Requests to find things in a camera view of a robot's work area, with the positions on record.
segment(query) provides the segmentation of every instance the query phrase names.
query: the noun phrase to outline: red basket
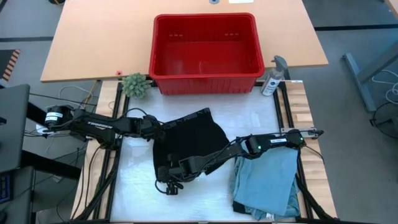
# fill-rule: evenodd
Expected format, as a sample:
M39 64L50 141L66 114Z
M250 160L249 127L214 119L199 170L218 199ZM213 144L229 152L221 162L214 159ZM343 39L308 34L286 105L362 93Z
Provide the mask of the red basket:
M149 75L162 94L247 93L264 72L252 14L155 18Z

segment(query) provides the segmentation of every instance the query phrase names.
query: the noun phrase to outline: spray bottle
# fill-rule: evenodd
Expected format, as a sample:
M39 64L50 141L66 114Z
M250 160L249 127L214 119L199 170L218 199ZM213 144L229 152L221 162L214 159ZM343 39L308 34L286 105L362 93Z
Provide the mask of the spray bottle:
M271 69L266 81L261 87L261 93L264 96L271 96L274 93L279 82L284 78L285 72L287 71L287 63L281 56L274 56L274 59L271 62L275 62L276 68Z

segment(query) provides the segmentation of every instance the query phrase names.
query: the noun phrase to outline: blue cloth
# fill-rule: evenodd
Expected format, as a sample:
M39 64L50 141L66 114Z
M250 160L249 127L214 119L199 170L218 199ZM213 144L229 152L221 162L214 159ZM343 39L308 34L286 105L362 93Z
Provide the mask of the blue cloth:
M278 147L257 159L238 158L235 163L234 201L245 205L247 212L250 211L257 220L267 213L275 217L299 215L297 197L291 197L297 189L293 185L297 154L295 149Z

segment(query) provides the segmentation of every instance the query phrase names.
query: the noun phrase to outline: gray floor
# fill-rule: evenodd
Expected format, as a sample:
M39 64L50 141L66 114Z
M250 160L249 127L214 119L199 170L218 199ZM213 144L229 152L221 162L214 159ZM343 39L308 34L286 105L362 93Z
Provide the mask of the gray floor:
M388 7L379 0L304 0L314 26L351 26L367 24L398 24ZM62 8L46 0L8 0L0 13L0 38L52 36ZM373 128L357 89L341 56L351 52L360 67L374 60L393 42L398 30L356 30L318 32L318 37L329 60L329 66L291 69L293 79L304 80L315 125L325 130L320 138L326 172L338 216L342 220L376 223L396 223L398 212L398 142ZM21 56L6 85L31 85L31 92L57 96L65 85L78 85L90 89L93 82L48 83L39 81L51 42L0 43L0 49L21 49ZM389 70L398 72L398 63ZM382 80L398 82L387 74ZM384 93L390 85L370 83L375 102L385 102ZM64 98L82 100L86 94L65 90ZM33 97L31 102L45 109L59 104L55 100ZM28 130L34 123L27 122ZM76 150L82 143L73 138L55 139L47 153L50 140L26 138L25 149L55 158ZM74 160L64 158L65 162ZM37 180L46 174L38 174ZM49 180L36 186L35 210L53 207L38 213L40 223L61 221L54 206L74 188L76 182L63 179ZM69 217L74 198L72 192L60 206L65 219Z

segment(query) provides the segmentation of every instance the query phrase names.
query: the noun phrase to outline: succulent plant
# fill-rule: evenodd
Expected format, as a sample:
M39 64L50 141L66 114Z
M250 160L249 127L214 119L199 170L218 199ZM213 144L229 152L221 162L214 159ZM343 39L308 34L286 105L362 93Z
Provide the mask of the succulent plant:
M130 74L128 77L123 78L123 93L128 97L143 99L147 95L146 90L151 83L151 80L146 80L145 75L140 73Z

